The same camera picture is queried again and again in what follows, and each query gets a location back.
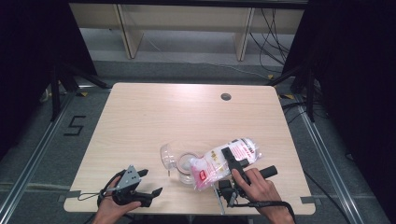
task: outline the gray floor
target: gray floor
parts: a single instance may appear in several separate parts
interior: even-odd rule
[[[243,62],[234,54],[233,35],[206,32],[147,32],[136,58],[126,59],[119,31],[81,30],[90,50],[100,78],[108,84],[128,82],[174,82],[174,83],[216,83],[263,85],[272,74],[260,66],[260,51],[250,39]],[[292,35],[280,35],[279,41],[289,47]],[[278,59],[278,51],[268,48]],[[267,69],[281,71],[281,64],[262,55]],[[292,79],[279,84],[279,94],[290,93]],[[78,170],[85,149],[90,142],[96,122],[106,103],[109,91],[89,87],[92,84],[78,78],[83,91],[66,94],[63,101],[71,99],[64,111],[59,126],[44,150],[42,158],[33,170],[29,184],[18,205],[11,211],[8,223],[84,223],[91,214],[67,213],[63,209],[64,196]],[[293,99],[281,99],[282,105],[294,103]],[[303,120],[301,111],[294,107],[286,113],[290,132],[304,170],[318,182],[329,195],[340,204],[325,166],[318,154],[312,137]],[[50,125],[50,101],[39,106],[26,126],[20,143],[12,148],[0,161],[0,199],[3,201],[13,184],[21,176],[41,137]],[[76,120],[83,125],[79,136],[65,136],[74,133],[68,127],[74,116],[85,116]],[[315,105],[316,126],[323,142],[352,195],[364,223],[389,223],[375,196],[365,183],[359,169],[345,156],[347,149],[337,135],[331,121],[326,117],[322,105]],[[308,186],[316,199],[317,211],[313,216],[297,216],[298,223],[347,223],[323,191],[307,178]],[[267,223],[263,217],[254,217],[255,223]],[[129,223],[124,218],[120,223]],[[186,217],[154,216],[137,217],[135,223],[188,223]],[[195,217],[193,223],[247,223],[245,217]]]

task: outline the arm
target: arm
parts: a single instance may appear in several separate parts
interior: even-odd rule
[[[232,174],[235,182],[245,191],[247,197],[251,201],[282,201],[274,183],[270,180],[265,180],[258,169],[252,168],[245,171],[246,176],[250,180],[250,185],[245,182],[239,172],[235,169],[232,169]],[[257,211],[263,216],[266,216],[272,224],[294,223],[288,209],[283,206],[257,208]]]
[[[114,179],[110,184],[110,188],[114,188],[117,181],[120,177]],[[95,218],[93,219],[93,224],[113,224],[116,223],[124,214],[129,211],[132,211],[141,205],[140,202],[132,202],[125,205],[118,205],[113,201],[113,198],[110,196],[111,192],[108,192],[106,195],[109,197],[105,197],[100,205],[99,209],[96,212]]]

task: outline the clear plastic bag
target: clear plastic bag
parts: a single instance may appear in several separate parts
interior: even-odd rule
[[[229,147],[235,159],[247,159],[249,165],[262,156],[256,144],[249,138],[239,138],[226,145],[215,147],[202,158],[190,159],[190,171],[194,189],[204,190],[231,173],[221,150]]]

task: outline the black cable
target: black cable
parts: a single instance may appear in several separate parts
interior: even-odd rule
[[[270,44],[270,46],[272,46],[275,49],[279,50],[280,55],[282,56],[283,61],[286,61],[286,56],[284,54],[284,50],[287,50],[287,53],[289,53],[289,49],[287,49],[286,47],[284,47],[283,45],[280,44],[279,39],[277,38],[277,32],[276,32],[276,23],[275,23],[275,14],[276,11],[273,9],[273,20],[271,22],[271,25],[269,24],[267,18],[265,17],[264,11],[262,10],[262,16],[264,17],[265,23],[267,24],[268,30],[269,30],[269,34],[271,34],[271,36],[273,37],[273,39],[275,40],[276,44],[278,45],[278,47],[273,46],[272,44],[270,44],[268,42],[268,44]]]
[[[268,43],[271,47],[273,47],[274,49],[278,49],[276,46],[274,46],[273,44],[271,44],[270,42],[268,42],[268,37],[270,36],[270,33],[267,34],[267,36],[264,36],[264,34],[262,34],[262,38],[264,38],[264,44]]]
[[[284,110],[284,109],[287,109],[287,108],[295,107],[297,105],[305,105],[305,104],[306,104],[306,102],[291,103],[291,104],[288,104],[288,105],[282,105],[282,109]]]
[[[306,110],[301,112],[301,113],[299,113],[298,115],[296,115],[294,118],[292,118],[290,121],[288,121],[288,124],[291,124],[295,119],[297,119],[300,115],[302,115],[305,112],[306,112]]]
[[[322,118],[322,119],[329,119],[329,116],[327,116],[327,115],[326,116],[322,116],[322,115],[318,114],[317,111],[320,111],[320,110],[326,110],[326,109],[324,109],[324,108],[322,108],[322,109],[314,109],[314,114],[316,116]]]
[[[283,112],[283,115],[286,117],[286,115],[291,111],[292,107],[289,107],[285,112]]]
[[[284,206],[288,209],[291,217],[293,218],[294,223],[296,222],[296,217],[294,215],[293,208],[287,202],[282,201],[268,201],[268,202],[250,202],[250,203],[242,203],[242,204],[234,204],[233,207],[255,207],[255,208],[263,208],[263,207],[271,207],[271,206]]]
[[[91,196],[86,197],[86,198],[83,198],[83,199],[80,198],[82,195],[86,195],[86,194],[91,194]],[[82,194],[78,195],[77,200],[79,200],[79,201],[85,201],[85,200],[90,199],[90,198],[92,198],[92,197],[95,197],[95,196],[97,196],[97,195],[99,195],[99,193],[82,193]]]
[[[327,191],[317,181],[315,181],[315,179],[307,171],[305,171],[305,170],[303,170],[303,171],[304,171],[304,174],[306,176],[308,176],[308,178],[311,179],[312,182],[314,182],[314,184],[316,186],[318,186],[318,188],[330,199],[330,201],[335,205],[335,207],[338,209],[338,211],[340,211],[341,215],[343,215],[344,219],[346,220],[346,223],[350,224],[350,221],[347,218],[347,215],[344,213],[344,211],[338,205],[338,203],[327,193]]]
[[[270,58],[272,58],[272,59],[274,59],[275,61],[277,61],[278,63],[280,63],[280,64],[282,64],[282,65],[284,65],[284,63],[283,62],[281,62],[278,58],[276,58],[274,55],[272,55],[268,50],[266,50],[264,47],[263,47],[263,45],[261,46],[260,44],[259,44],[259,42],[256,40],[256,38],[254,38],[254,36],[253,36],[253,34],[252,33],[249,33],[250,34],[250,36],[251,36],[251,38],[254,40],[254,42],[256,43],[256,45],[259,47],[259,49],[260,49],[260,64],[262,65],[262,52],[264,51],[264,53],[266,53],[267,55],[268,55],[268,57],[270,57]]]
[[[286,61],[286,56],[285,56],[285,54],[284,54],[283,50],[281,49],[281,47],[280,47],[280,43],[279,43],[279,39],[277,38],[276,22],[275,22],[275,14],[276,14],[276,9],[275,9],[275,8],[273,8],[273,23],[274,23],[274,31],[275,31],[275,36],[274,36],[274,33],[272,33],[272,35],[273,35],[273,38],[274,38],[274,40],[275,40],[275,41],[276,41],[276,43],[277,43],[277,46],[278,46],[278,48],[279,48],[279,53],[280,53],[280,55],[281,55],[281,56],[282,56],[282,58],[283,58],[283,62],[285,62],[285,61]]]

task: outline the floor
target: floor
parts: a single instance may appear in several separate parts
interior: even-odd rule
[[[260,49],[251,37],[247,44],[244,61],[238,62],[234,54],[233,34],[227,33],[145,32],[139,51],[133,60],[126,58],[120,31],[81,29],[81,33],[99,77],[108,83],[129,80],[131,66],[132,69],[144,71],[141,64],[149,64],[156,69],[181,69],[175,70],[175,74],[200,66],[201,69],[215,69],[214,71],[219,71],[222,74],[237,73],[238,75],[235,77],[239,76],[238,78],[245,78],[256,84],[267,81],[269,75],[279,76],[282,66],[270,56],[260,54]],[[254,37],[260,44],[263,43],[262,35],[255,34]],[[290,47],[292,39],[293,35],[278,36],[278,42],[286,49]],[[278,49],[269,46],[267,49],[279,61],[283,62]],[[298,100],[298,96],[293,99],[287,97],[290,93],[288,86],[291,82],[292,79],[288,79],[277,87],[278,93],[282,97],[285,96],[280,99],[282,105],[295,103]],[[84,80],[79,80],[78,83],[83,89],[92,85]],[[52,129],[53,133],[49,133],[50,126],[53,125],[48,120],[50,103],[44,102],[37,109],[34,118],[23,134],[23,141],[12,148],[6,158],[0,162],[0,199],[2,201],[8,199],[9,192],[15,189],[14,183],[21,183],[23,179],[27,181],[27,183],[22,183],[25,184],[24,188],[14,190],[23,193],[19,198],[16,198],[19,203],[10,206],[7,211],[4,211],[2,206],[2,214],[7,215],[1,223],[84,223],[88,220],[91,214],[66,213],[63,210],[61,196],[67,192],[73,182],[74,174],[100,117],[100,109],[92,110],[90,108],[103,108],[108,96],[108,91],[100,91],[95,88],[89,89],[89,92],[90,101],[88,102],[84,97],[74,95],[70,97],[67,94],[63,96],[63,102],[68,104],[68,109],[64,112],[64,118],[59,120],[59,127]],[[323,107],[315,105],[315,112],[317,119],[312,125],[302,107],[294,107],[290,111],[285,110],[285,117],[290,124],[290,132],[302,166],[308,171],[309,176],[314,177],[312,180],[307,176],[307,182],[315,198],[317,212],[313,216],[299,216],[297,222],[389,223],[375,196],[362,179],[359,169],[353,161],[346,158],[347,149],[343,147],[331,121],[326,118]],[[84,114],[90,118],[84,126],[86,132],[82,132],[80,138],[69,138],[65,143],[64,132],[68,132],[68,121],[78,114]],[[313,136],[316,134],[319,134],[320,138],[315,141]],[[49,141],[43,142],[42,136],[48,136]],[[346,191],[339,188],[337,183],[344,185]],[[325,189],[329,196],[325,195],[322,189]],[[348,196],[352,199],[352,204],[343,203],[343,199],[345,197],[348,199]],[[343,217],[330,198],[336,200],[339,207],[344,208],[344,215],[346,214],[347,217]],[[352,206],[352,212],[345,210],[349,205]],[[259,216],[254,217],[253,220],[255,223],[266,223],[266,220]],[[131,220],[128,218],[120,221],[120,223],[130,222]],[[247,223],[241,217],[195,217],[192,223],[216,222]],[[133,223],[188,223],[188,219],[172,216],[135,217]]]

